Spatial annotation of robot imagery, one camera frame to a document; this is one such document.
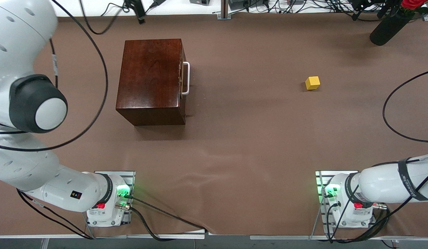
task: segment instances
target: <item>red rose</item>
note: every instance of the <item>red rose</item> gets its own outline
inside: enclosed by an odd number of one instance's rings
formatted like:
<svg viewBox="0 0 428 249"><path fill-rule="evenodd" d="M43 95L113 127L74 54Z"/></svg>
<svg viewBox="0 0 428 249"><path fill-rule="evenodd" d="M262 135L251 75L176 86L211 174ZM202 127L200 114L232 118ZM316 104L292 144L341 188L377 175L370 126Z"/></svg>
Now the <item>red rose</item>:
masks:
<svg viewBox="0 0 428 249"><path fill-rule="evenodd" d="M402 6L407 9L415 9L423 5L427 0L403 0Z"/></svg>

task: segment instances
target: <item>black vase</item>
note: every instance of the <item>black vase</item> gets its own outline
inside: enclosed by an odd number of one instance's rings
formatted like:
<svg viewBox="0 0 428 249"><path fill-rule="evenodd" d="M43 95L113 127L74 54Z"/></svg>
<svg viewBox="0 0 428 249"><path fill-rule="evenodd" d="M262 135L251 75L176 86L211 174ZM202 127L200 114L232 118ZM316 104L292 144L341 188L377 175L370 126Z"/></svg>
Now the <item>black vase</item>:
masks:
<svg viewBox="0 0 428 249"><path fill-rule="evenodd" d="M404 15L398 11L394 16L388 16L369 35L373 44L382 46L396 35L405 25L413 19L415 13Z"/></svg>

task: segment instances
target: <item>gray floor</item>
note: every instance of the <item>gray floor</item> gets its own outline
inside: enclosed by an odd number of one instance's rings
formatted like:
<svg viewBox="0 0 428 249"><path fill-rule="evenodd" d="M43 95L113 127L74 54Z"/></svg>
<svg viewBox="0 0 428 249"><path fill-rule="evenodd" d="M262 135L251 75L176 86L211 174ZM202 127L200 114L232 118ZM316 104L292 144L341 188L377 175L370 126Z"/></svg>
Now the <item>gray floor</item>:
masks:
<svg viewBox="0 0 428 249"><path fill-rule="evenodd" d="M0 239L0 249L38 249L40 239ZM400 248L428 249L428 241L400 241ZM153 239L50 239L49 249L193 249L193 240L157 242ZM195 240L197 249L388 249L381 241L364 241L353 244L338 244L319 241L250 240L249 236L206 236Z"/></svg>

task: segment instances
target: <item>white round joint cap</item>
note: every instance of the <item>white round joint cap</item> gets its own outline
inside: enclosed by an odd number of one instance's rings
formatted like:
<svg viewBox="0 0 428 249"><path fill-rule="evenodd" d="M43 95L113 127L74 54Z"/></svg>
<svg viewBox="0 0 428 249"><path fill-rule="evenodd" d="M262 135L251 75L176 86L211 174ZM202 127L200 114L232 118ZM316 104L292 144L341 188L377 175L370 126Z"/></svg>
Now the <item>white round joint cap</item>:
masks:
<svg viewBox="0 0 428 249"><path fill-rule="evenodd" d="M44 130L59 126L67 115L67 105L59 98L45 100L36 111L36 125Z"/></svg>

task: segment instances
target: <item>black square sticker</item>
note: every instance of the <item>black square sticker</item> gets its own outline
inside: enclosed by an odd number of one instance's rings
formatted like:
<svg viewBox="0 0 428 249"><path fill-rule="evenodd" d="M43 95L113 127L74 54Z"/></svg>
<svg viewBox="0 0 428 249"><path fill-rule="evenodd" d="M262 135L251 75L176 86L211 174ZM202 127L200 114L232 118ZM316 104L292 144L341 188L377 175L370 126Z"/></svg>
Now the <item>black square sticker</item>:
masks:
<svg viewBox="0 0 428 249"><path fill-rule="evenodd" d="M76 192L76 191L72 191L70 197L76 198L76 199L80 199L80 197L82 196L82 193L80 192Z"/></svg>

